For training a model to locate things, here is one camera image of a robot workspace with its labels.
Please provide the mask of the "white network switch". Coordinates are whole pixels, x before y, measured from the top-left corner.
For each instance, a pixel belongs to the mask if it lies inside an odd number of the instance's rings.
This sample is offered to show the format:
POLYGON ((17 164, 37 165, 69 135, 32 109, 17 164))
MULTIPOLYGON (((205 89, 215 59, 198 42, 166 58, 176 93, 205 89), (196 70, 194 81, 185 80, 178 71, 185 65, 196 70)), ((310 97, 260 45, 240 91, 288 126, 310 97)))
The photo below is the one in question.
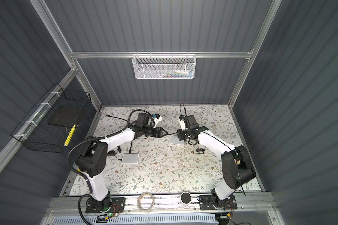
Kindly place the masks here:
POLYGON ((177 136, 171 136, 170 137, 170 144, 171 145, 184 145, 185 140, 179 140, 177 136))
POLYGON ((127 153, 122 157, 123 165, 137 165, 139 163, 139 154, 137 153, 127 153))

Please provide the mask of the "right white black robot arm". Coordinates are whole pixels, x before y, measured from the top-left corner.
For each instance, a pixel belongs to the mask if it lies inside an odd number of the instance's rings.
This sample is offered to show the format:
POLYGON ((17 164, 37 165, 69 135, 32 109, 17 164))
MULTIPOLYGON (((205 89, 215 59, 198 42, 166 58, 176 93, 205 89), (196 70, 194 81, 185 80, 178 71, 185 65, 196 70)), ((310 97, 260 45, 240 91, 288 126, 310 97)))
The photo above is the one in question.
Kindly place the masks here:
POLYGON ((207 127, 199 126, 193 115, 180 115, 180 141, 195 141, 218 156, 222 163, 223 181, 211 191, 211 202, 217 209, 225 206, 228 197, 256 177, 252 160, 246 147, 234 146, 215 136, 207 127))

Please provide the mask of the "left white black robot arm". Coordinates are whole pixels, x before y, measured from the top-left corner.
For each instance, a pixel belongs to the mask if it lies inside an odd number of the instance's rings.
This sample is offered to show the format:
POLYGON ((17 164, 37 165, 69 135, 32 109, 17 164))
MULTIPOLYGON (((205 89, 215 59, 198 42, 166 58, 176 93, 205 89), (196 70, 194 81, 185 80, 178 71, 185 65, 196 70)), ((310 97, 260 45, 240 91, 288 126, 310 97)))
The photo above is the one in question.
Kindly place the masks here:
POLYGON ((98 211, 107 212, 113 208, 109 190, 104 181, 103 170, 107 153, 115 147, 131 142, 142 136, 162 138, 169 133, 158 126, 162 121, 159 114, 146 110, 133 110, 126 125, 103 137, 91 137, 74 146, 67 155, 67 164, 71 171, 84 178, 89 187, 89 199, 98 211))

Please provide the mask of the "clear tape roll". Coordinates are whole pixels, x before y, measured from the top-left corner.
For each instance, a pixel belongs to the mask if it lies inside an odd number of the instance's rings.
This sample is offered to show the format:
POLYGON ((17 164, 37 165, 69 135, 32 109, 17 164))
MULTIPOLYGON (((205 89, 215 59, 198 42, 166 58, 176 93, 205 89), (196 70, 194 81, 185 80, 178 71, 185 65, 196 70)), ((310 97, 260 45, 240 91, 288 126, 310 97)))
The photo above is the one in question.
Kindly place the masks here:
POLYGON ((143 193, 137 199, 137 208, 141 212, 149 212, 155 205, 155 197, 151 193, 143 193))

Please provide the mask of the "yellow green marker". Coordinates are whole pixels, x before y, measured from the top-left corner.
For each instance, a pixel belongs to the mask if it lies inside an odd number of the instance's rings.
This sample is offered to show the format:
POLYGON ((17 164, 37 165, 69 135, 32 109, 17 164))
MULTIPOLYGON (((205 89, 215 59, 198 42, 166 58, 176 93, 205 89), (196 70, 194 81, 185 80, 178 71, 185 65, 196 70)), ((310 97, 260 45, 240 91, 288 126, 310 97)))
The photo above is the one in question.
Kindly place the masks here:
POLYGON ((68 136, 67 136, 67 138, 66 138, 66 140, 64 142, 64 146, 65 147, 67 147, 70 144, 70 141, 71 141, 71 139, 73 137, 73 134, 74 134, 76 128, 77 128, 77 125, 74 124, 73 127, 70 129, 69 134, 68 134, 68 136))

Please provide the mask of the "black foam pad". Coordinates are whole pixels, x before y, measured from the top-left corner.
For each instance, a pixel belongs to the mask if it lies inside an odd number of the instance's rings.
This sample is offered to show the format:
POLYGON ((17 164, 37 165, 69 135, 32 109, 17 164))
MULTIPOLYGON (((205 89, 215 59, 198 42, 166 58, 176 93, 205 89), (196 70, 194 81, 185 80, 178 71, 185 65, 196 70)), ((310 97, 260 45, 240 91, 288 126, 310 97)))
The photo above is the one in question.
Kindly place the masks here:
POLYGON ((83 108, 60 106, 49 119, 48 124, 65 128, 72 127, 74 124, 79 124, 85 113, 86 110, 83 108))

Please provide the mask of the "aluminium front rail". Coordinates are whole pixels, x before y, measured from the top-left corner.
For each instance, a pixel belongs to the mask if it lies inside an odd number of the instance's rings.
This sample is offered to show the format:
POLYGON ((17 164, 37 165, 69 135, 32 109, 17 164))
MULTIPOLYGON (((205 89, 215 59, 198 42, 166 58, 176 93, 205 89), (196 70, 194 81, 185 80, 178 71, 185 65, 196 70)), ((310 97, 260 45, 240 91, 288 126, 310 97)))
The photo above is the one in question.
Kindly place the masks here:
MULTIPOLYGON (((155 205, 148 213, 170 213, 170 212, 198 212, 200 211, 197 196, 199 193, 192 194, 192 202, 184 207, 180 202, 180 194, 153 194, 155 205)), ((277 204, 270 192, 235 192, 238 211, 271 211, 277 210, 277 204)), ((126 198, 124 211, 122 215, 141 214, 137 208, 137 199, 139 195, 122 195, 126 198)), ((78 197, 55 197, 51 200, 45 216, 52 215, 78 215, 78 197)))

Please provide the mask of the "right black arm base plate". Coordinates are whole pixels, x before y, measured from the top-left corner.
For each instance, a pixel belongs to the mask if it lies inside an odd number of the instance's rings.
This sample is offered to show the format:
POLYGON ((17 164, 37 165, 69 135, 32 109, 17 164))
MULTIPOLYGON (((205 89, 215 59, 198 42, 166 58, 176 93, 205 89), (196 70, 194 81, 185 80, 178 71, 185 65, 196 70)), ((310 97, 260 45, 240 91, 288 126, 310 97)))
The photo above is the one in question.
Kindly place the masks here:
POLYGON ((210 195, 201 195, 196 197, 202 211, 210 210, 236 210, 238 208, 236 198, 230 195, 224 200, 216 199, 210 195))

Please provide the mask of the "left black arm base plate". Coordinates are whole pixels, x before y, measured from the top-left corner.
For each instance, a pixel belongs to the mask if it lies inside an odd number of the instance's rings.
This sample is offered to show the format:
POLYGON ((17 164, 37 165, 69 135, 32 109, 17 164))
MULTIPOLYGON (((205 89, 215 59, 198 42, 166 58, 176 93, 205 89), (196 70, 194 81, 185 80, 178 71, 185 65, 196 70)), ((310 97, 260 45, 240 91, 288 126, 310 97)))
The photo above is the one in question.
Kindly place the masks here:
POLYGON ((107 197, 103 201, 98 201, 92 197, 89 197, 87 202, 85 203, 85 213, 106 213, 110 216, 113 216, 114 214, 119 214, 124 211, 125 202, 126 198, 124 197, 107 197))

